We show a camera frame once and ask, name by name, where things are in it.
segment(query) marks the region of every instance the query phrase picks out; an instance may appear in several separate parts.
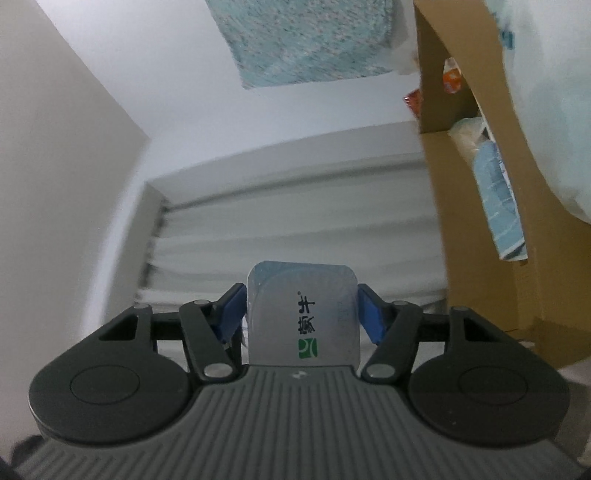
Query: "red package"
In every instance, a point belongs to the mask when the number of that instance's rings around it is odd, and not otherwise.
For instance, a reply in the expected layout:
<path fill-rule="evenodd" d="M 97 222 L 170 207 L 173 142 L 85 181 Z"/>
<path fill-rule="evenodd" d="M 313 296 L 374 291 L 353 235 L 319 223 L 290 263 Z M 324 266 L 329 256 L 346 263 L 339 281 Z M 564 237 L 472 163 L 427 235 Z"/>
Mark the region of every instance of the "red package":
<path fill-rule="evenodd" d="M 404 97 L 404 103 L 407 104 L 408 108 L 410 108 L 411 112 L 417 119 L 421 118 L 421 105 L 423 103 L 421 90 L 417 89 L 413 92 L 410 92 L 406 97 Z"/>

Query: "white plastic bag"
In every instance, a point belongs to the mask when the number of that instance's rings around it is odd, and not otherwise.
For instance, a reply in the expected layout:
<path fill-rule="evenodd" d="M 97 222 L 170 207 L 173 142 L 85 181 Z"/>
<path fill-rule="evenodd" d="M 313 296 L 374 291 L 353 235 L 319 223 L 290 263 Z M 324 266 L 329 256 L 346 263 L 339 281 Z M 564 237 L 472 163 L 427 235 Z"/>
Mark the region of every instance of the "white plastic bag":
<path fill-rule="evenodd" d="M 515 113 L 566 209 L 591 223 L 591 2 L 486 0 Z"/>
<path fill-rule="evenodd" d="M 385 48 L 375 61 L 399 75 L 416 73 L 418 42 L 413 0 L 393 0 L 392 6 L 394 13 L 390 48 Z"/>
<path fill-rule="evenodd" d="M 462 158 L 470 167 L 474 163 L 480 145 L 486 140 L 484 136 L 485 122 L 481 116 L 475 118 L 464 118 L 456 122 L 449 129 L 449 136 L 452 138 Z"/>

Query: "cardboard shelf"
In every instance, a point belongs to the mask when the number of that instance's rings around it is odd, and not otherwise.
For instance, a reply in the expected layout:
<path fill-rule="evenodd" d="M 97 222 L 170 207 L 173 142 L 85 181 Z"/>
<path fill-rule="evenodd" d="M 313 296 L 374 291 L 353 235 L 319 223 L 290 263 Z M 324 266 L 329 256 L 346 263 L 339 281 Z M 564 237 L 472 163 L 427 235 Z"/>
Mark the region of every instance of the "cardboard shelf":
<path fill-rule="evenodd" d="M 421 65 L 421 137 L 443 236 L 450 304 L 466 304 L 505 330 L 529 331 L 561 366 L 591 355 L 591 225 L 552 194 L 528 148 L 505 80 L 495 21 L 481 0 L 414 0 Z M 443 90 L 445 59 L 465 78 Z M 447 130 L 482 107 L 517 198 L 529 259 L 498 259 L 470 168 Z"/>

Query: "black circular disc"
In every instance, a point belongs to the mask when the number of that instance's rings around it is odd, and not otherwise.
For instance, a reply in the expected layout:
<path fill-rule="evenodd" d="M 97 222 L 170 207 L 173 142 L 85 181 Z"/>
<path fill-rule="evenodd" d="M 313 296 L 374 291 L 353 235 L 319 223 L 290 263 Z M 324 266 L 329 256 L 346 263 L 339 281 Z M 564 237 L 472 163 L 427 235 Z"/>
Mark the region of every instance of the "black circular disc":
<path fill-rule="evenodd" d="M 94 405 L 124 401 L 139 388 L 139 377 L 120 365 L 98 365 L 77 374 L 70 389 L 80 400 Z"/>
<path fill-rule="evenodd" d="M 168 426 L 187 406 L 191 388 L 173 361 L 127 342 L 74 348 L 41 370 L 29 403 L 45 434 L 107 445 L 140 439 Z"/>
<path fill-rule="evenodd" d="M 420 366 L 409 398 L 433 428 L 462 442 L 512 446 L 552 435 L 569 406 L 558 372 L 522 347 L 483 343 Z"/>

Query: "white curtain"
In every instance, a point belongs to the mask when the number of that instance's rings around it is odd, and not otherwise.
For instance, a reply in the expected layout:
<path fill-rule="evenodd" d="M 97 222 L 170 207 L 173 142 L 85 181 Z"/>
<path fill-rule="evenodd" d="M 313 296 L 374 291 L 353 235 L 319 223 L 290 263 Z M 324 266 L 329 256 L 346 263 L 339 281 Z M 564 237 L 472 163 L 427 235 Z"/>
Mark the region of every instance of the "white curtain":
<path fill-rule="evenodd" d="M 446 277 L 422 160 L 259 187 L 171 209 L 138 301 L 216 300 L 262 260 L 344 264 L 385 300 L 429 304 Z"/>

